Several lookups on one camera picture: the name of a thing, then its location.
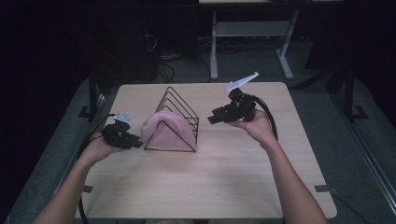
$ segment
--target white tag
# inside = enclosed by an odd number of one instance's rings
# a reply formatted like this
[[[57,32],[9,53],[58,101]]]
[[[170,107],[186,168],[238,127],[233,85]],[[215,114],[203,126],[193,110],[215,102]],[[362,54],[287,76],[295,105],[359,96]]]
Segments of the white tag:
[[[117,114],[116,116],[113,117],[113,119],[122,121],[124,123],[128,123],[130,125],[134,124],[134,119],[129,117],[128,114]]]
[[[249,77],[244,77],[244,78],[239,79],[239,80],[237,80],[235,82],[230,82],[230,85],[225,90],[226,91],[235,90],[236,88],[239,88],[242,85],[244,85],[245,83],[249,82],[251,79],[257,77],[258,75],[259,75],[258,72],[254,72],[254,74],[249,76]]]

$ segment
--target hand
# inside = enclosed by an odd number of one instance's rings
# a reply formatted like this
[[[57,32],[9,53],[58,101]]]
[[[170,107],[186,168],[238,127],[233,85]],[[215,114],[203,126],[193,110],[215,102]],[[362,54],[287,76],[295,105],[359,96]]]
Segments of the hand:
[[[258,109],[254,111],[254,119],[252,121],[236,120],[228,124],[245,130],[250,137],[258,141],[264,148],[277,142],[267,115]]]
[[[123,149],[107,144],[100,133],[94,133],[91,137],[91,142],[87,145],[79,160],[84,161],[92,167],[97,162],[107,158],[110,154],[121,151]]]

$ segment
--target floor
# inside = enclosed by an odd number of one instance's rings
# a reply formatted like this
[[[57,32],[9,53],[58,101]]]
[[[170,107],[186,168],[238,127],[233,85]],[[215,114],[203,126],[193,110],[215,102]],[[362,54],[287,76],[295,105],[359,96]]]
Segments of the floor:
[[[223,50],[218,55],[218,80],[209,80],[209,54],[203,40],[203,52],[197,58],[178,58],[177,52],[164,54],[163,63],[166,65],[159,65],[161,73],[152,83],[208,80],[227,83],[257,71],[260,75],[252,81],[277,81],[293,86],[319,72],[304,68],[312,47],[309,40],[294,40],[290,43],[287,59],[294,74],[293,80],[284,78],[276,58],[275,49],[282,39],[245,39],[238,40],[236,45],[227,40],[222,41]],[[336,94],[327,93],[325,86],[328,80],[329,77],[325,77],[303,90],[290,91],[290,94],[323,176],[335,193],[334,203],[338,214],[330,219],[330,223],[396,223],[395,213],[378,186],[362,149],[362,146],[370,148],[389,183],[395,186],[396,131],[375,105],[370,92],[358,80],[355,81],[354,105],[361,106],[368,119],[349,122],[340,106],[343,103],[343,89]],[[114,88],[104,95],[98,117],[108,113],[116,94],[117,88]],[[72,164],[76,148],[82,141],[81,136],[91,127],[87,119],[77,118],[81,107],[88,102],[88,84],[85,81],[65,111],[64,118],[15,203],[7,223],[31,223],[55,192]],[[91,223],[135,224],[144,223],[144,220],[95,219]],[[262,223],[282,223],[282,220],[263,220]]]

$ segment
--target white metal stand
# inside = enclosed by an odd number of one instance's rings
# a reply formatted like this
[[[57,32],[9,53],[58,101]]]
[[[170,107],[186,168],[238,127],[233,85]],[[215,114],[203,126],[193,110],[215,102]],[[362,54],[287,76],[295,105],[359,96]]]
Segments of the white metal stand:
[[[212,50],[210,52],[210,77],[219,78],[218,61],[216,58],[217,36],[285,36],[281,49],[276,50],[277,58],[287,79],[293,79],[286,50],[297,21],[298,10],[294,10],[289,21],[217,21],[216,11],[213,11],[212,21]]]

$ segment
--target gray carpet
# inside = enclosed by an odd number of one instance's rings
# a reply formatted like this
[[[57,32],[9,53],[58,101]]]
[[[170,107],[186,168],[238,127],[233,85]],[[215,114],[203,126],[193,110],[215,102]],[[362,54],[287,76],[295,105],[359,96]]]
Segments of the gray carpet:
[[[233,54],[219,54],[219,80],[229,82],[246,77],[258,71],[261,75],[254,81],[281,81],[288,86],[295,85],[312,77],[317,71],[304,69],[304,63],[312,43],[292,42],[287,58],[295,75],[294,80],[283,77],[274,49],[279,42],[268,40],[249,42],[242,51]],[[199,55],[201,61],[193,59],[175,60],[168,65],[175,69],[173,81],[178,83],[207,82],[209,55]],[[157,76],[153,83],[163,83]],[[342,93],[330,95],[324,91],[327,78],[323,78],[304,91],[291,91],[291,97],[304,125],[307,136],[318,159],[324,178],[337,195],[359,211],[370,223],[396,223],[381,190],[377,186],[368,166],[363,159],[359,145],[345,122],[344,115],[334,101],[342,100]],[[87,82],[81,84],[69,108],[65,111],[57,131],[37,164],[34,172],[15,203],[8,223],[31,223],[36,214],[50,199],[62,180],[67,165],[73,160],[81,138],[91,128],[87,119],[78,118],[84,105],[88,105]],[[117,89],[106,95],[106,102],[100,107],[98,118],[108,113]],[[395,185],[396,132],[375,105],[370,92],[359,82],[355,88],[355,103],[368,114],[369,119],[357,120],[364,140],[373,149],[373,153],[389,180]],[[334,199],[338,214],[331,223],[363,223],[348,207]],[[95,219],[92,223],[142,223],[143,220]],[[264,220],[263,223],[282,223],[281,220]]]

